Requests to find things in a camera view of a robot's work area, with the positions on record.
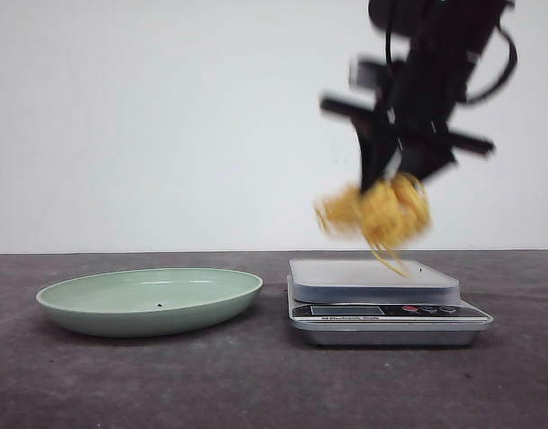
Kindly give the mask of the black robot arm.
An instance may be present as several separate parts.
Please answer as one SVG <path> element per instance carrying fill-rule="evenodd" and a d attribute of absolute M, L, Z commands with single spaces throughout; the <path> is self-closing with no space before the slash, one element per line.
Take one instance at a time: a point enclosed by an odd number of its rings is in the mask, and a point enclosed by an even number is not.
<path fill-rule="evenodd" d="M 518 51 L 501 17 L 512 1 L 371 1 L 369 20 L 385 37 L 385 60 L 361 58 L 349 84 L 375 93 L 372 108 L 323 96 L 323 111 L 350 120 L 360 148 L 359 193 L 384 179 L 391 160 L 422 181 L 454 162 L 455 149 L 485 156 L 488 139 L 450 130 L 456 105 L 484 102 L 501 89 L 518 64 Z M 494 83 L 471 94 L 468 81 L 487 43 L 498 32 L 508 61 Z"/>

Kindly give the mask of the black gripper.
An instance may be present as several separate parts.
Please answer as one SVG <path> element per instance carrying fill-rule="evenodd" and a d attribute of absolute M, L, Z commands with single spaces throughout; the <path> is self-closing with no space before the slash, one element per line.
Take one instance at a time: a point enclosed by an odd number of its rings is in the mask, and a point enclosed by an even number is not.
<path fill-rule="evenodd" d="M 489 139 L 457 131 L 448 125 L 458 103 L 455 93 L 462 75 L 432 64 L 359 58 L 352 63 L 349 84 L 375 95 L 372 107 L 324 94 L 319 107 L 348 120 L 360 148 L 361 194 L 382 179 L 395 154 L 400 171 L 419 181 L 455 163 L 455 149 L 486 156 L 494 151 Z"/>

